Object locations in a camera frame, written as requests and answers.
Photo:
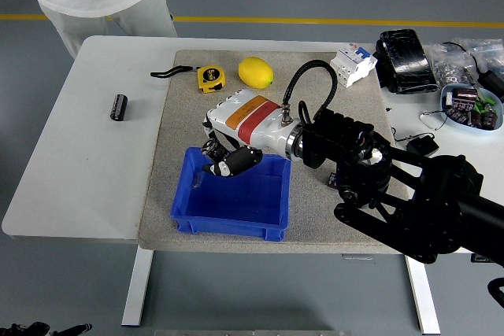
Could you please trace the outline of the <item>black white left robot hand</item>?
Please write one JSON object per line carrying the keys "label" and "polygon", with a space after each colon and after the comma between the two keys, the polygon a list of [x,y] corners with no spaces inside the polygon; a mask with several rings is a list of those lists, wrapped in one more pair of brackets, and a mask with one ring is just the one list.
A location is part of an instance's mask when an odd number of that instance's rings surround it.
{"label": "black white left robot hand", "polygon": [[76,325],[74,327],[70,327],[65,330],[56,331],[56,330],[50,330],[50,326],[46,323],[43,323],[43,322],[34,322],[29,326],[24,326],[24,325],[13,323],[11,325],[11,327],[1,328],[1,335],[3,335],[3,336],[6,336],[6,335],[10,335],[10,336],[14,336],[14,335],[20,335],[20,336],[28,336],[28,335],[74,336],[74,335],[81,335],[83,333],[86,333],[89,330],[91,330],[91,328],[92,328],[91,324],[85,323],[85,324]]}

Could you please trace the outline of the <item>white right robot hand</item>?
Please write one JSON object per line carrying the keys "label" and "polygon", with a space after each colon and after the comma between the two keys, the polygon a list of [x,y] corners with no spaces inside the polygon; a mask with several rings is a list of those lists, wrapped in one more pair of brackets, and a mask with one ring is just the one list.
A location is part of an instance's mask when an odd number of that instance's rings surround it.
{"label": "white right robot hand", "polygon": [[232,177],[259,164],[263,149],[298,161],[295,142],[299,120],[275,102],[252,90],[238,90],[206,113],[203,127],[208,140],[202,153],[212,162],[202,167],[215,176]]}

